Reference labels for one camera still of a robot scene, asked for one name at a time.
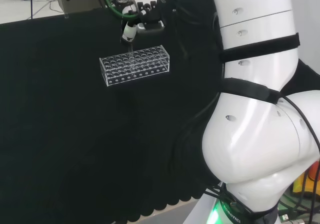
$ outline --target white floor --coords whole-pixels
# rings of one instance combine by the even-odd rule
[[[63,15],[53,10],[62,12],[58,2],[47,0],[33,0],[33,18],[42,18],[54,15]],[[0,0],[0,24],[27,20],[31,18],[30,0]]]

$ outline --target orange object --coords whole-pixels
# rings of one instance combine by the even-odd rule
[[[319,166],[319,161],[315,162],[311,167],[310,167],[310,170],[309,170],[309,173],[308,173],[308,176],[311,180],[315,180],[315,176],[316,176],[316,170],[318,169],[318,166]]]

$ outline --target black fabric backdrop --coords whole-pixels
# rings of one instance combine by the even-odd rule
[[[209,23],[213,0],[180,1]],[[134,221],[201,196],[168,161],[180,127],[217,93],[222,66],[208,30],[178,22],[186,61],[168,6],[164,17],[164,32],[134,49],[163,45],[170,73],[108,88],[98,58],[128,51],[109,12],[0,25],[1,223]],[[285,93],[311,89],[320,78],[300,62]]]

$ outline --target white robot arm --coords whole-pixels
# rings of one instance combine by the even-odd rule
[[[296,34],[291,0],[214,2],[224,50]],[[225,63],[224,77],[281,91],[294,75],[298,59],[297,48],[234,59]],[[320,137],[320,91],[289,98]],[[272,104],[228,93],[219,97],[204,132],[202,150],[210,171],[253,212],[274,208],[289,185],[320,156],[306,123],[287,101]],[[240,222],[220,204],[217,209],[224,223]]]

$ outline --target screw hole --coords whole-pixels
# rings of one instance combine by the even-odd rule
[[[233,115],[227,115],[225,118],[226,118],[228,121],[236,121],[236,117],[233,116]]]

